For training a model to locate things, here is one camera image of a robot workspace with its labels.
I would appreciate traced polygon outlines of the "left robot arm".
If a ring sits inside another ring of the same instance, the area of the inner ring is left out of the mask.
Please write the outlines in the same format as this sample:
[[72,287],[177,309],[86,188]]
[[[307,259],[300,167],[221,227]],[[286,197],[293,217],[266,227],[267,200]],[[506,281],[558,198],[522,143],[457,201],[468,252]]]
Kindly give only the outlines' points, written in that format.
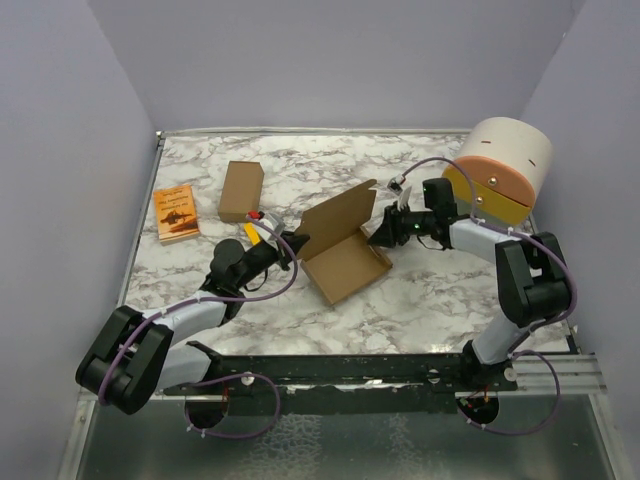
[[125,414],[139,411],[156,391],[181,384],[202,395],[214,392],[221,371],[204,349],[175,345],[233,319],[251,301],[242,289],[270,267],[296,267],[295,255],[310,236],[285,231],[282,240],[277,245],[261,240],[246,250],[240,241],[225,239],[191,296],[147,311],[116,308],[81,360],[76,383]]

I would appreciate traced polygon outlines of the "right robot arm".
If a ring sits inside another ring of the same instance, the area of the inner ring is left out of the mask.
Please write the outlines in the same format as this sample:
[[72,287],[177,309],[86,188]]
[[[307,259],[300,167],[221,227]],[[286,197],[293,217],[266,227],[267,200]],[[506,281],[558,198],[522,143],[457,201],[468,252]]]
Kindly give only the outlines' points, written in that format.
[[422,184],[425,209],[408,205],[410,190],[403,177],[389,182],[397,199],[386,206],[368,244],[395,248],[411,238],[429,237],[443,250],[470,253],[496,268],[499,311],[485,330],[467,342],[459,378],[469,390],[481,391],[506,367],[510,355],[536,330],[571,313],[577,289],[555,235],[527,235],[458,213],[451,182],[446,178]]

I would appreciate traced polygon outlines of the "orange book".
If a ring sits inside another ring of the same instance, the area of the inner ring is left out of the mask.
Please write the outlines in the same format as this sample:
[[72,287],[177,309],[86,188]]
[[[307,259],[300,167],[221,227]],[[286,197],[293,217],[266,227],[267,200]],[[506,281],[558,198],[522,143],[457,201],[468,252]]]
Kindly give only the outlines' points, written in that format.
[[158,239],[162,245],[200,235],[195,200],[190,185],[153,192]]

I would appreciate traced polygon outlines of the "white cylinder with coloured base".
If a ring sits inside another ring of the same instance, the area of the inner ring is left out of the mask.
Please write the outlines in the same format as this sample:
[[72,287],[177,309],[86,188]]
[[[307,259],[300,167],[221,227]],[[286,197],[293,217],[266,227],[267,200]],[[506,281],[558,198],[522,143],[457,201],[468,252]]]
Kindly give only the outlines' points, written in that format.
[[442,176],[456,199],[477,201],[479,213],[509,226],[531,213],[553,160],[549,138],[517,119],[492,117],[466,137]]

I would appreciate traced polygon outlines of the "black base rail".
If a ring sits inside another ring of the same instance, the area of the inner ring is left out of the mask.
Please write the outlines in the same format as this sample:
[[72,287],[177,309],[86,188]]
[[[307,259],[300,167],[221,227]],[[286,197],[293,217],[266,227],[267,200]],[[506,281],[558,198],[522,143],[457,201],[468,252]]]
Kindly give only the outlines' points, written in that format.
[[[167,389],[187,397],[198,420],[216,413],[268,416],[355,415],[426,412],[453,414],[462,392],[514,391],[509,363],[465,371],[459,353],[385,355],[221,355],[210,354],[208,386],[194,383]],[[204,404],[196,406],[199,401]]]

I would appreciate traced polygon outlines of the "brown cardboard box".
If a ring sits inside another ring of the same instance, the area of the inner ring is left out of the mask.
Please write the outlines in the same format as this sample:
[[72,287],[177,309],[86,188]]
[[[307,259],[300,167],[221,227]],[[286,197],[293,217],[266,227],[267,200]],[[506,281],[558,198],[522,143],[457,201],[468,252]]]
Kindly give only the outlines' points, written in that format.
[[376,199],[367,180],[303,212],[297,235],[309,240],[298,253],[301,267],[325,301],[335,305],[385,276],[392,262],[368,244],[364,227]]

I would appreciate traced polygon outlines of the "yellow block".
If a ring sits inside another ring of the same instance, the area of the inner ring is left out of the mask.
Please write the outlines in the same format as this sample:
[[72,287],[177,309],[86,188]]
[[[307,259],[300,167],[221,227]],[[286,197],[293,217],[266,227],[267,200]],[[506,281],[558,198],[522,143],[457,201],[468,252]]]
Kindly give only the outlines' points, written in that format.
[[257,245],[258,243],[260,243],[262,241],[262,238],[260,236],[260,234],[258,233],[258,230],[256,229],[256,227],[252,224],[252,223],[245,223],[244,224],[244,231],[251,243],[252,246]]

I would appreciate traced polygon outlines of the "small folded cardboard box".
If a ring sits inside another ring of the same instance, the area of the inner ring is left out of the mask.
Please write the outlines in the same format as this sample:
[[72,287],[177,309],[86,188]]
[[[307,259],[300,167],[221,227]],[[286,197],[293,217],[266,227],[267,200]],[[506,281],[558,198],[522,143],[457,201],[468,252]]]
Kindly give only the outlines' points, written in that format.
[[249,212],[258,211],[264,171],[258,162],[231,161],[228,164],[218,206],[222,222],[244,222]]

